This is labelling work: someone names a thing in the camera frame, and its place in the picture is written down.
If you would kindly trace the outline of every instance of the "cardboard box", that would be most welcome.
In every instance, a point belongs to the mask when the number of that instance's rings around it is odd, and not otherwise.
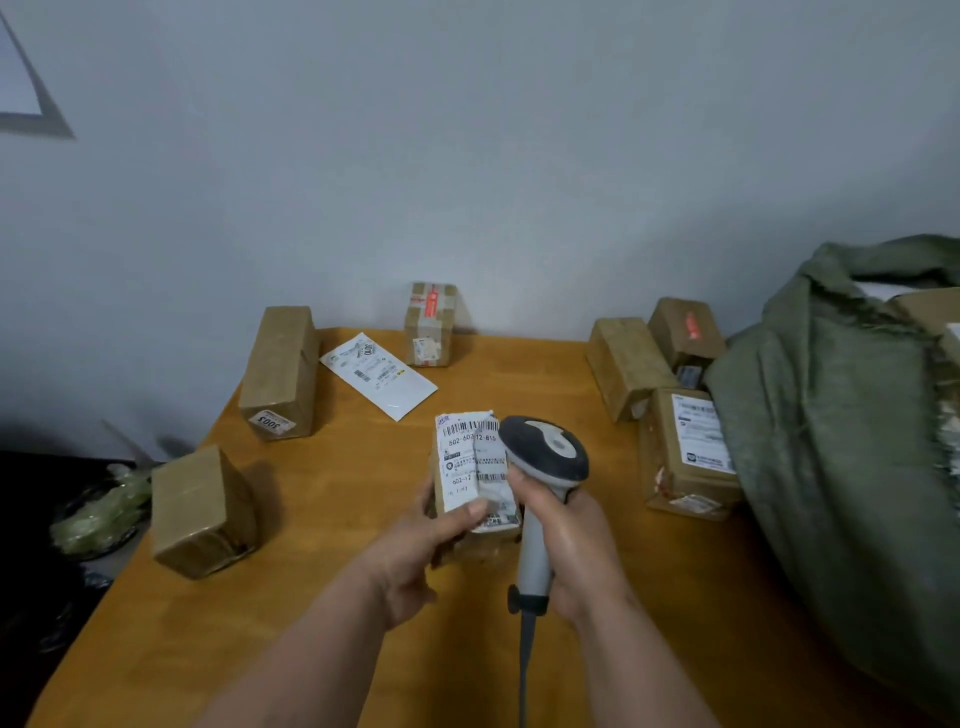
[[[403,322],[407,347],[404,361],[415,367],[448,367],[453,345],[457,286],[414,283]]]
[[[168,569],[200,579],[256,548],[250,486],[220,448],[157,468],[153,488],[154,559]]]
[[[263,312],[240,389],[240,415],[261,440],[311,433],[319,360],[320,336],[308,306]]]
[[[639,418],[655,389],[677,386],[643,319],[597,319],[587,362],[616,423]]]
[[[682,398],[679,411],[675,396]],[[679,426],[692,434],[682,439]],[[736,475],[725,472],[732,470],[732,462],[722,444],[712,401],[704,392],[657,390],[640,420],[639,457],[640,486],[651,508],[724,521],[744,499]]]
[[[937,378],[943,375],[956,378],[953,369],[960,366],[960,287],[904,293],[896,296],[890,305],[937,339],[952,365]]]
[[[727,351],[713,312],[699,301],[660,299],[650,317],[650,333],[670,371],[687,389],[700,389],[707,367]]]
[[[481,425],[474,428],[481,436],[483,433],[495,433],[498,422],[492,415],[492,412],[463,414],[470,415],[470,418],[478,425],[480,425],[481,419],[490,421],[492,429],[486,429]],[[435,420],[433,448],[430,452],[430,472],[433,475],[433,497],[427,507],[427,515],[431,518],[436,518],[439,512],[449,510],[450,508],[450,504],[444,504],[444,473],[447,473],[447,477],[450,477],[451,475],[456,475],[458,472],[461,472],[464,456],[467,455],[464,451],[464,446],[473,448],[473,444],[469,438],[459,434],[462,430],[459,430],[456,425],[453,426],[454,435],[449,437],[443,436],[442,428],[462,422],[462,419],[458,419],[460,417],[460,415],[441,415]],[[491,501],[496,501],[499,498],[501,501],[504,501],[504,506],[499,508],[497,513],[490,514],[487,520],[477,526],[477,528],[465,533],[452,543],[445,544],[441,548],[438,548],[433,559],[434,566],[460,560],[490,561],[505,552],[506,549],[504,546],[515,544],[519,541],[522,519],[519,515],[519,507],[514,501],[513,493],[506,484],[506,450],[498,438],[487,440],[484,442],[484,445],[487,446],[487,449],[480,450],[479,446],[477,446],[478,450],[471,450],[470,455],[472,455],[474,459],[480,458],[485,461],[484,465],[480,466],[485,471],[502,473],[502,482],[492,482],[484,486],[487,489],[495,489],[493,491],[494,493],[496,493],[496,491],[502,491],[502,494],[500,497],[492,495],[489,492],[478,493],[476,495],[485,496]],[[442,465],[444,464],[450,467],[442,470]]]

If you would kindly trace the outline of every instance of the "wooden table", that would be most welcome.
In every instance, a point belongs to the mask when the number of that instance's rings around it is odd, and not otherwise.
[[[353,329],[324,332],[322,351]],[[368,330],[394,353],[398,331]],[[756,524],[644,508],[636,424],[613,425],[584,345],[459,336],[439,391],[394,423],[325,367],[312,437],[261,443],[236,395],[210,430],[264,503],[267,543],[200,582],[155,564],[150,539],[109,590],[36,705],[30,725],[187,725],[293,621],[333,574],[407,507],[427,471],[435,415],[492,408],[575,432],[590,455],[626,572],[707,702],[734,726],[923,726],[922,715],[847,666],[796,602]],[[387,636],[363,726],[516,724],[516,560],[429,575],[440,603]],[[590,725],[576,639],[540,620],[529,724]]]

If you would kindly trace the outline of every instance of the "barcode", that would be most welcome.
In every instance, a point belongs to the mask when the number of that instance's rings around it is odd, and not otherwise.
[[[453,423],[448,427],[444,427],[444,436],[450,436],[454,432],[466,432],[469,430],[473,432],[478,429],[491,429],[494,432],[498,431],[500,428],[500,423],[497,420],[481,420],[477,422],[475,420],[464,420],[463,422]]]

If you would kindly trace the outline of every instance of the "white wall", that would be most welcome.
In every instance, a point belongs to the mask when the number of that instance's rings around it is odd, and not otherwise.
[[[960,233],[955,0],[0,0],[75,141],[0,134],[0,447],[196,443],[260,310],[733,331],[826,239]]]

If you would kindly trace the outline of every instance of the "hand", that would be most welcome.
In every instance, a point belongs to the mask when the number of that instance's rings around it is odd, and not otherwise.
[[[410,510],[357,558],[383,595],[387,629],[412,619],[424,604],[437,601],[437,593],[426,583],[426,567],[434,551],[479,525],[490,508],[485,498],[477,498],[431,519],[426,504],[432,494],[433,479],[429,478]]]
[[[610,598],[636,603],[607,518],[592,496],[577,490],[563,505],[545,485],[514,465],[507,482],[516,499],[543,524],[543,542],[555,574],[550,604],[557,614],[580,624],[592,603]]]

